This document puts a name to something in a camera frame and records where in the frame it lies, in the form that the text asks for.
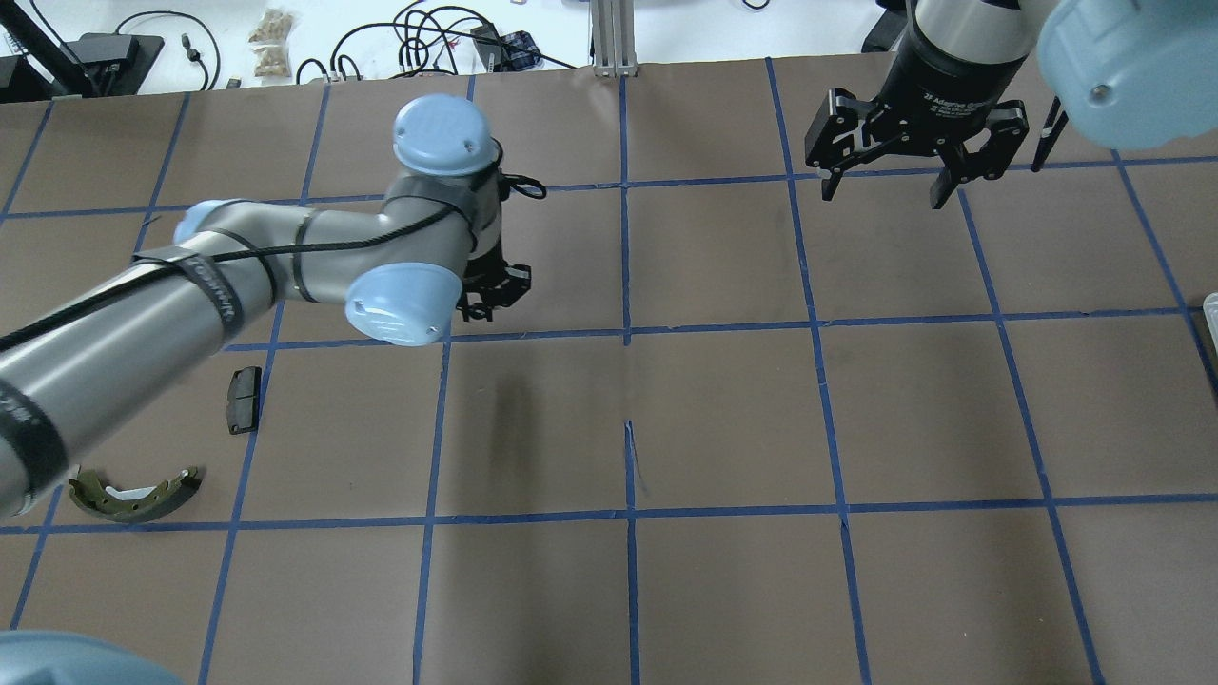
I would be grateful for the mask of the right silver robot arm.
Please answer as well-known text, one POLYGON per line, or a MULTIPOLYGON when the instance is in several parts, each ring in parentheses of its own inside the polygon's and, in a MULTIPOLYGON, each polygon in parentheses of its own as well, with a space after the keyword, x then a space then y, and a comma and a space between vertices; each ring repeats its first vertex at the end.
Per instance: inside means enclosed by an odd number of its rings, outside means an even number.
POLYGON ((1112 150, 1216 130, 1213 1, 909 1, 905 18, 877 95, 831 89, 806 133, 825 200, 884 156, 940 160, 934 208, 1001 178, 1030 134, 1026 105, 1005 99, 1030 56, 1054 94, 1034 168, 1066 126, 1112 150))

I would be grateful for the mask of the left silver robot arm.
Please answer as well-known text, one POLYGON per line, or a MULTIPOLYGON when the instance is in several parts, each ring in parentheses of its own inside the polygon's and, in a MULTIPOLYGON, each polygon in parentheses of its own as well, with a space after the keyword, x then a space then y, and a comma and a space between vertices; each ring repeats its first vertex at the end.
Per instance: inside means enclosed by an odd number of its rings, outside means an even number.
POLYGON ((283 300, 334 303, 379 342, 418 347, 454 317, 529 291, 501 252, 512 190, 482 108, 429 94, 391 128, 400 176, 375 213, 202 201, 173 243, 2 338, 2 516, 22 516, 88 451, 283 300))

